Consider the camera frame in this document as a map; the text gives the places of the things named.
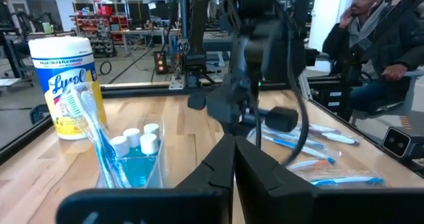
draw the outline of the lysol wipes container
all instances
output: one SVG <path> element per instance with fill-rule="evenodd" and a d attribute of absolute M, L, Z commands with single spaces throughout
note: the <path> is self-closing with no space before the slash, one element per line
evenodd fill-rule
<path fill-rule="evenodd" d="M 106 125 L 100 83 L 88 39 L 71 36 L 50 37 L 30 40 L 28 44 L 58 136 L 66 140 L 83 139 L 87 136 L 76 127 L 66 108 L 59 102 L 68 84 L 93 82 L 93 94 L 100 121 Z"/>

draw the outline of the blue liquid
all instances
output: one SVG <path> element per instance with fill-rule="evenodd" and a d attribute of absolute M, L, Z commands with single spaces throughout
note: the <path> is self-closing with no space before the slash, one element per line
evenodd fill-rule
<path fill-rule="evenodd" d="M 130 149 L 129 154 L 122 161 L 126 163 L 125 166 L 127 168 L 125 168 L 125 173 L 133 188 L 142 188 L 146 185 L 150 173 L 153 172 L 157 155 L 158 153 L 145 155 L 141 152 L 140 148 Z M 160 173 L 155 170 L 152 179 L 160 179 L 160 177 L 153 177 L 158 175 Z"/>

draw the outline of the toothbrush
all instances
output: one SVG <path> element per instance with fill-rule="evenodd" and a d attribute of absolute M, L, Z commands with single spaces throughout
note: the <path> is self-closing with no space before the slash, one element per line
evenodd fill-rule
<path fill-rule="evenodd" d="M 266 135 L 262 135 L 262 137 L 264 139 L 267 139 L 269 141 L 272 141 L 272 142 L 274 142 L 276 144 L 280 144 L 280 145 L 282 145 L 282 146 L 284 146 L 286 148 L 295 148 L 296 147 L 295 144 L 290 143 L 290 142 L 287 142 L 287 141 L 284 141 L 284 140 L 281 140 L 281 139 L 274 139 L 274 138 L 271 138 L 271 137 L 266 136 Z M 316 150 L 313 150 L 312 148 L 309 148 L 309 147 L 303 147 L 302 148 L 302 152 L 304 152 L 306 154 L 309 154 L 311 156 L 314 156 L 316 158 L 328 160 L 330 163 L 335 163 L 336 162 L 336 160 L 334 160 L 330 156 L 328 156 L 326 154 L 323 154 L 321 152 L 318 152 Z"/>
<path fill-rule="evenodd" d="M 284 134 L 284 133 L 280 133 L 278 131 L 273 131 L 271 129 L 263 129 L 263 131 L 265 133 L 268 133 L 269 135 L 277 135 L 282 139 L 288 139 L 288 140 L 298 140 L 300 137 L 300 132 L 299 131 L 295 131 L 293 130 L 291 133 L 289 134 Z M 315 148 L 319 148 L 319 149 L 325 149 L 325 145 L 321 144 L 320 142 L 316 142 L 314 140 L 310 140 L 307 139 L 305 144 L 308 144 L 310 146 L 313 146 Z"/>
<path fill-rule="evenodd" d="M 79 97 L 79 94 L 76 90 L 71 89 L 70 93 L 62 95 L 62 99 L 64 99 L 66 109 L 68 110 L 68 113 L 71 117 L 76 118 L 83 116 L 87 121 L 90 120 L 88 113 L 83 109 L 81 98 Z M 92 128 L 93 131 L 95 130 L 94 127 L 92 127 L 93 124 L 91 122 L 88 122 L 88 125 L 90 125 L 90 128 Z M 111 176 L 111 171 L 107 163 L 107 159 L 101 150 L 101 145 L 95 143 L 94 149 L 98 154 L 97 157 L 99 159 L 100 169 L 102 170 L 106 186 L 108 188 L 114 188 L 113 177 Z"/>
<path fill-rule="evenodd" d="M 333 141 L 337 141 L 337 142 L 341 142 L 344 144 L 351 144 L 351 145 L 359 145 L 359 142 L 356 142 L 355 140 L 339 135 L 339 134 L 335 134 L 335 133 L 322 133 L 321 134 L 323 137 L 325 137 L 326 139 L 329 140 L 333 140 Z"/>
<path fill-rule="evenodd" d="M 86 117 L 85 119 L 87 119 L 90 129 L 94 133 L 95 145 L 105 148 L 106 154 L 108 154 L 110 157 L 112 168 L 118 175 L 117 179 L 121 183 L 121 187 L 131 188 L 131 185 L 128 181 L 127 176 L 125 175 L 125 171 L 123 170 L 122 165 L 117 162 L 115 150 L 113 150 L 113 147 L 109 144 L 109 141 L 107 140 L 107 137 L 100 125 L 99 118 L 97 115 L 97 105 L 94 101 L 93 96 L 88 91 L 83 91 L 81 92 L 81 100 L 85 105 L 85 113 L 88 115 L 88 117 Z"/>
<path fill-rule="evenodd" d="M 341 177 L 310 181 L 315 186 L 327 186 L 347 183 L 382 184 L 384 179 L 373 176 Z"/>
<path fill-rule="evenodd" d="M 323 167 L 326 164 L 334 164 L 334 162 L 331 162 L 333 160 L 306 160 L 306 161 L 299 161 L 295 164 L 292 164 L 288 167 L 288 170 L 297 170 L 300 168 L 306 168 L 306 167 Z"/>
<path fill-rule="evenodd" d="M 326 132 L 326 133 L 332 132 L 332 133 L 337 133 L 337 134 L 340 133 L 340 131 L 338 131 L 336 129 L 324 127 L 324 126 L 321 126 L 321 125 L 309 124 L 309 128 L 313 131 L 318 131 L 318 132 L 322 132 L 322 133 L 324 133 L 324 132 Z"/>

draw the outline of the concrete floor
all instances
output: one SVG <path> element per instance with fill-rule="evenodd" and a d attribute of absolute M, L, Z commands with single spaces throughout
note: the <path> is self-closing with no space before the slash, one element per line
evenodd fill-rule
<path fill-rule="evenodd" d="M 112 63 L 111 73 L 106 76 L 99 76 L 101 84 L 149 82 L 154 67 L 152 51 L 136 64 L 130 66 L 134 59 L 140 57 L 143 51 L 136 50 L 132 52 L 132 56 L 123 56 L 123 51 L 119 49 L 117 57 L 108 59 Z M 97 71 L 103 61 L 106 61 L 106 59 L 96 59 Z M 0 77 L 3 76 L 3 72 L 7 69 L 10 69 L 7 61 L 0 60 Z M 306 72 L 309 77 L 325 75 L 321 72 L 311 70 L 307 70 Z M 10 89 L 0 87 L 0 90 L 3 91 L 2 96 L 0 96 L 0 148 L 31 128 L 29 119 L 30 109 L 36 105 L 45 103 L 36 76 L 33 76 L 32 79 L 34 87 L 30 87 L 26 83 L 14 85 Z M 170 80 L 170 76 L 155 74 L 153 77 L 153 81 L 155 82 L 165 80 Z M 424 79 L 419 80 L 415 86 L 415 99 L 413 103 L 414 119 L 410 119 L 410 121 L 413 121 L 411 122 L 413 129 L 420 131 L 424 128 L 424 125 L 420 125 L 423 120 L 420 117 L 424 118 L 422 99 L 424 99 Z M 389 126 L 400 127 L 401 123 L 398 116 L 386 115 L 378 119 L 357 121 L 356 125 L 361 131 L 373 136 L 377 142 L 380 142 Z"/>

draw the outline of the wooden tabletop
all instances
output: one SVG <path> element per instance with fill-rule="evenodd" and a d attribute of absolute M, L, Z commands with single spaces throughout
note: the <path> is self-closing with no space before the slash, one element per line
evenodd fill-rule
<path fill-rule="evenodd" d="M 290 92 L 260 94 L 261 108 L 295 107 L 293 101 Z M 112 133 L 146 114 L 165 118 L 165 140 L 171 140 L 165 147 L 171 186 L 190 174 L 223 135 L 219 124 L 205 111 L 187 107 L 186 96 L 106 99 L 104 103 Z M 326 112 L 312 103 L 307 103 L 307 109 L 311 123 L 336 128 L 360 139 L 360 146 L 328 143 L 342 152 L 338 168 L 376 171 L 392 187 L 424 187 L 423 179 L 357 137 Z M 266 141 L 262 148 L 277 160 L 284 159 L 289 152 Z M 76 191 L 95 187 L 98 177 L 99 168 L 90 142 L 60 140 L 50 128 L 0 166 L 0 223 L 53 223 L 59 203 Z M 237 197 L 234 205 L 233 223 L 244 223 Z"/>

